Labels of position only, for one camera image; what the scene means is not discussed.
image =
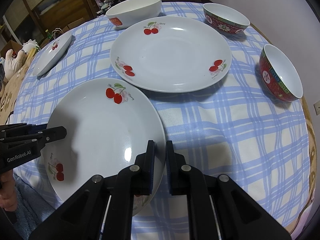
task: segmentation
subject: electrical outlet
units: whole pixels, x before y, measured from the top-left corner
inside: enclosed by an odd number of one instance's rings
[[[313,106],[315,107],[316,114],[320,114],[320,100],[316,102]]]

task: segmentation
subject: striped cloth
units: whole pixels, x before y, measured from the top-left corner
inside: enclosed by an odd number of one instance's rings
[[[202,4],[164,2],[161,16],[205,22]],[[71,30],[68,52],[42,78],[30,66],[20,88],[13,122],[46,123],[58,102],[74,87],[98,77],[120,78],[110,64],[117,31],[107,17]],[[158,111],[166,137],[177,153],[204,174],[228,174],[279,223],[287,226],[308,198],[308,134],[300,102],[284,103],[261,83],[258,62],[267,41],[252,27],[225,36],[232,65],[227,76],[200,91],[164,94],[143,90]],[[42,158],[15,172],[53,207],[61,203]],[[133,217],[132,239],[188,239],[185,196],[171,196],[167,175],[149,205]]]

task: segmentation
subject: table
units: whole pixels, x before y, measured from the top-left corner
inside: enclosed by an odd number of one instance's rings
[[[164,2],[161,16],[204,21],[202,4]],[[13,122],[46,123],[58,102],[77,85],[98,77],[120,78],[110,64],[117,31],[107,17],[71,30],[68,52],[46,76],[31,75],[21,85]],[[275,99],[257,71],[267,41],[251,26],[225,37],[232,50],[227,76],[200,91],[164,94],[143,90],[158,111],[166,137],[177,153],[204,174],[228,174],[279,223],[287,226],[308,198],[309,155],[306,121],[300,101]],[[57,199],[38,158],[15,172],[52,206]],[[185,196],[170,196],[167,175],[149,205],[133,217],[132,239],[187,239]]]

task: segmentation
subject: metal bolt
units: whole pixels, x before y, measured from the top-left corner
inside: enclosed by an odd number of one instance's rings
[[[222,181],[222,182],[228,182],[229,181],[229,177],[227,175],[220,175],[219,176],[219,179]]]
[[[191,171],[191,167],[189,166],[189,165],[182,165],[181,166],[181,169],[183,170],[183,171]]]
[[[94,183],[97,183],[97,182],[100,182],[102,180],[102,176],[100,175],[94,175],[91,180],[94,182]]]
[[[140,170],[140,167],[138,165],[131,165],[130,166],[130,171],[138,171]]]

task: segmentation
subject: round plate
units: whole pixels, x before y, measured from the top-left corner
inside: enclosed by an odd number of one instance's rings
[[[116,175],[134,164],[136,156],[146,152],[148,140],[154,140],[157,149],[152,194],[156,192],[165,163],[164,129],[149,99],[134,86],[113,78],[79,85],[50,116],[47,127],[56,126],[64,126],[67,136],[47,144],[43,157],[49,180],[62,201],[93,175]],[[133,215],[151,198],[135,197]]]
[[[132,25],[114,41],[110,59],[131,84],[183,93],[221,80],[231,65],[226,40],[212,27],[186,17],[164,16]]]
[[[33,76],[42,76],[54,67],[57,61],[66,52],[71,42],[71,32],[66,32],[60,37],[51,41],[42,52],[40,58],[33,68]]]

